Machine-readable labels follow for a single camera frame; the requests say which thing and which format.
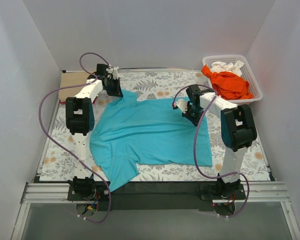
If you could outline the turquoise t shirt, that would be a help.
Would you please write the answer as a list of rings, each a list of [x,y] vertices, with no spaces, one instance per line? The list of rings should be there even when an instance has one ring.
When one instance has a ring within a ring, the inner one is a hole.
[[[128,90],[107,104],[89,148],[111,192],[139,174],[137,165],[213,165],[206,119],[196,132],[180,111],[172,109],[172,99],[139,101],[137,93]]]

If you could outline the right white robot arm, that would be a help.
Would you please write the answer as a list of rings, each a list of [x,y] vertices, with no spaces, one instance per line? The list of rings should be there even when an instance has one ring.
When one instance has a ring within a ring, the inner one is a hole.
[[[251,108],[247,104],[237,105],[218,96],[205,85],[187,86],[188,101],[179,99],[175,108],[182,111],[196,128],[200,128],[207,112],[220,119],[221,138],[225,145],[224,161],[217,176],[210,176],[209,182],[199,188],[203,200],[240,199],[248,195],[243,189],[240,172],[244,155],[257,138],[257,130]]]

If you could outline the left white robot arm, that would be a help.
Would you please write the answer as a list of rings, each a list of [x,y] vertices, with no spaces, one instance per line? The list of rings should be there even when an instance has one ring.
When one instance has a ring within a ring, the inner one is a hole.
[[[72,135],[74,155],[78,158],[69,184],[72,193],[85,200],[93,199],[97,193],[90,160],[90,136],[95,127],[93,102],[103,90],[109,96],[123,97],[118,71],[118,66],[97,64],[96,72],[86,81],[87,85],[65,101],[66,127]]]

